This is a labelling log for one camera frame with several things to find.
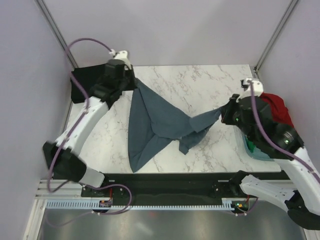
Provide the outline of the blue-grey t-shirt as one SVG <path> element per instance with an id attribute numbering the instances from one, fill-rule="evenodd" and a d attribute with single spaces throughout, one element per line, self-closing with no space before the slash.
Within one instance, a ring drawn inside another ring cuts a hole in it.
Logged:
<path id="1" fill-rule="evenodd" d="M 221 109 L 188 116 L 141 81 L 133 91 L 128 119 L 128 160 L 133 172 L 140 170 L 172 141 L 186 155 L 217 122 Z"/>

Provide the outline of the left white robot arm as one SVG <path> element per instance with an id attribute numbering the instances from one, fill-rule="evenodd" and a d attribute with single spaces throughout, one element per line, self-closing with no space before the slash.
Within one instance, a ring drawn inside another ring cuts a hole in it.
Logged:
<path id="1" fill-rule="evenodd" d="M 133 66 L 128 57 L 120 54 L 105 64 L 103 75 L 89 92 L 80 88 L 85 101 L 76 120 L 54 142 L 47 141 L 43 145 L 49 178 L 53 174 L 62 175 L 68 181 L 92 187 L 99 197 L 109 193 L 110 185 L 104 181 L 104 174 L 88 167 L 79 155 L 100 119 L 124 91 L 135 88 Z"/>

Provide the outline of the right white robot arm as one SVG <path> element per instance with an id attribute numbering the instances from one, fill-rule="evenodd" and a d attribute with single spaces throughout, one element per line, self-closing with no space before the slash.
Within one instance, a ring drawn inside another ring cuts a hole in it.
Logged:
<path id="1" fill-rule="evenodd" d="M 229 191 L 235 197 L 254 196 L 282 210 L 307 230 L 320 229 L 320 174 L 315 170 L 297 131 L 288 124 L 273 120 L 270 105 L 260 97 L 241 98 L 233 94 L 222 107 L 222 123 L 238 127 L 242 133 L 277 163 L 295 185 L 287 190 L 263 182 L 239 170 L 229 180 Z"/>

